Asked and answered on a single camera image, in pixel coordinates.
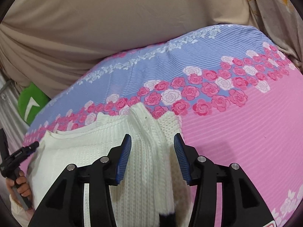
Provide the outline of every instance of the white knit sweater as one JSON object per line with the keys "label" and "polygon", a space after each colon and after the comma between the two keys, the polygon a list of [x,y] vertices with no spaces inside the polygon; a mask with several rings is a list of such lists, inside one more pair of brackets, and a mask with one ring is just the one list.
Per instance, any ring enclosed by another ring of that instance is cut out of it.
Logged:
{"label": "white knit sweater", "polygon": [[[139,103],[129,115],[99,114],[91,130],[47,132],[30,167],[28,178],[37,208],[44,195],[70,163],[92,164],[121,144],[125,134],[132,137],[132,149],[124,179],[111,186],[113,210],[118,227],[159,226],[159,214],[176,213],[177,226],[188,226],[192,204],[189,187],[182,178],[173,146],[181,132],[172,112],[155,120]],[[84,187],[84,223],[90,226],[89,185]]]}

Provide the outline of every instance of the green cushion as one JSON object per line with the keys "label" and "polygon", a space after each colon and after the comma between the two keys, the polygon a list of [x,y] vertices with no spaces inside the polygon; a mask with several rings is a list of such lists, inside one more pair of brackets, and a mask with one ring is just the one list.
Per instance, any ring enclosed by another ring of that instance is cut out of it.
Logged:
{"label": "green cushion", "polygon": [[18,110],[21,118],[30,125],[50,100],[34,83],[31,83],[19,96]]}

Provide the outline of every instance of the silver screw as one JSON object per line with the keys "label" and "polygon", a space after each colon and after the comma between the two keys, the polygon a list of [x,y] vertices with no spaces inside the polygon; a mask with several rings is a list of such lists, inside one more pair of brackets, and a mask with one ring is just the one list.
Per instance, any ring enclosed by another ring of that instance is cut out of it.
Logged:
{"label": "silver screw", "polygon": [[237,163],[233,163],[231,164],[231,168],[233,168],[234,170],[238,170],[240,166]]}
{"label": "silver screw", "polygon": [[206,158],[204,156],[199,156],[198,157],[198,161],[200,162],[205,162],[206,161]]}
{"label": "silver screw", "polygon": [[68,171],[72,171],[73,169],[75,169],[75,165],[74,165],[74,164],[69,164],[69,165],[66,167],[66,169],[67,169]]}
{"label": "silver screw", "polygon": [[109,158],[108,158],[107,156],[103,156],[103,157],[100,159],[100,161],[101,161],[102,163],[107,163],[107,162],[109,162]]}

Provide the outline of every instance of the bedsheet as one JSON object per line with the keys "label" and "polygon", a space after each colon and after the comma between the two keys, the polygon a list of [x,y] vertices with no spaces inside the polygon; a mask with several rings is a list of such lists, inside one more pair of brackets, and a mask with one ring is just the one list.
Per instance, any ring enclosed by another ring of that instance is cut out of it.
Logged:
{"label": "bedsheet", "polygon": [[214,163],[241,165],[280,227],[303,198],[302,83],[256,28],[210,26],[103,60],[38,114],[24,146],[46,130],[89,125],[99,112],[127,115],[138,102],[156,119],[170,110],[187,145]]}

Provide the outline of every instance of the sweater sleeve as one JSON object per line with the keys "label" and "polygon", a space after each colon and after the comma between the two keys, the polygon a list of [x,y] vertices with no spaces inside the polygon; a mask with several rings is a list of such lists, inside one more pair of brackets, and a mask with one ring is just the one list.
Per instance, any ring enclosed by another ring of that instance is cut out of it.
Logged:
{"label": "sweater sleeve", "polygon": [[11,211],[14,218],[19,222],[22,227],[27,227],[29,224],[29,219],[22,207],[20,207],[11,196],[9,196],[11,201]]}

